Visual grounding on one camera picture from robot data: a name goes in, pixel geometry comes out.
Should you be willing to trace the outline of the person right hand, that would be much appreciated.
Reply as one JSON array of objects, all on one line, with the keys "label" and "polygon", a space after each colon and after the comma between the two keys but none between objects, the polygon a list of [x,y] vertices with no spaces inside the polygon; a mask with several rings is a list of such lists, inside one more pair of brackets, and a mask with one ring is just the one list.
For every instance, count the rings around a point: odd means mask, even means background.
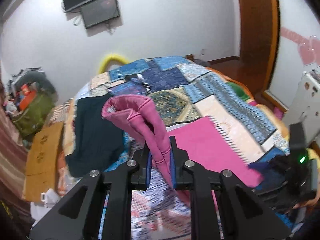
[{"label": "person right hand", "polygon": [[298,209],[298,208],[302,208],[302,207],[313,207],[315,205],[317,205],[317,202],[318,202],[319,198],[314,198],[314,199],[311,199],[311,200],[308,200],[306,202],[300,202],[300,203],[297,203],[293,209]]}]

